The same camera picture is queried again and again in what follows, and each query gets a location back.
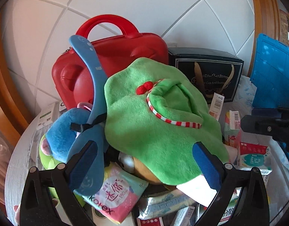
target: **blue storage box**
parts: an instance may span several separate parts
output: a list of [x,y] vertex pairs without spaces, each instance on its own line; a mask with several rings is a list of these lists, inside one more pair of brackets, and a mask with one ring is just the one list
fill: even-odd
[[250,80],[257,87],[254,108],[289,108],[289,47],[260,34]]

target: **price tag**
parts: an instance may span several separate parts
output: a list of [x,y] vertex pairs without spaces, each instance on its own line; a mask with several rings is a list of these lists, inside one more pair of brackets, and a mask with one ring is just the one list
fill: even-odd
[[213,116],[217,121],[219,120],[220,113],[224,103],[224,96],[214,93],[213,100],[209,108],[209,114]]

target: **red and white striped cord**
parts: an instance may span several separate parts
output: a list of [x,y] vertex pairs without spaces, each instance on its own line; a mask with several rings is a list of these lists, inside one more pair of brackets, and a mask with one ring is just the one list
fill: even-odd
[[149,94],[150,92],[152,91],[152,89],[156,86],[157,83],[159,83],[160,81],[162,81],[163,79],[157,81],[153,87],[149,90],[147,96],[146,96],[146,101],[149,105],[149,108],[150,110],[154,113],[154,115],[156,115],[159,119],[167,122],[167,123],[170,123],[170,124],[173,124],[173,125],[176,125],[176,126],[181,126],[181,127],[192,127],[192,128],[201,128],[202,127],[202,124],[199,124],[199,123],[196,123],[196,122],[186,122],[186,121],[172,121],[170,119],[167,119],[165,118],[164,116],[160,115],[153,107],[153,105],[151,104],[151,101],[149,100]]

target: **wall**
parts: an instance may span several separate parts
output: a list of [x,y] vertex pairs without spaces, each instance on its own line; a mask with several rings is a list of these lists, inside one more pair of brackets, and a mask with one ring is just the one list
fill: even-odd
[[[254,40],[253,0],[9,0],[2,33],[11,76],[34,115],[60,100],[51,77],[68,38],[87,19],[112,13],[140,32],[153,32],[179,47],[229,52],[245,61]],[[95,27],[89,40],[120,34],[110,24]]]

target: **green plush toy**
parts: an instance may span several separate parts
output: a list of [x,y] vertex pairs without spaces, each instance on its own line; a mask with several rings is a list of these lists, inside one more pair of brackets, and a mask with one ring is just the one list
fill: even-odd
[[[54,159],[52,155],[45,155],[42,150],[41,150],[41,143],[43,142],[43,140],[45,139],[45,135],[41,138],[40,141],[40,145],[39,145],[39,155],[40,155],[40,159],[41,159],[41,163],[43,165],[43,167],[45,168],[45,170],[49,170],[49,169],[54,169],[58,164],[60,164],[61,162]],[[52,195],[53,198],[58,198],[58,195],[56,193],[55,188],[51,188],[49,187],[49,191]],[[79,195],[75,195],[76,199],[78,200],[79,204],[83,207],[86,203],[84,201],[84,199],[79,196]]]
[[105,96],[107,141],[139,159],[161,182],[178,185],[201,174],[192,156],[197,141],[228,161],[219,122],[177,68],[139,58],[107,80]]

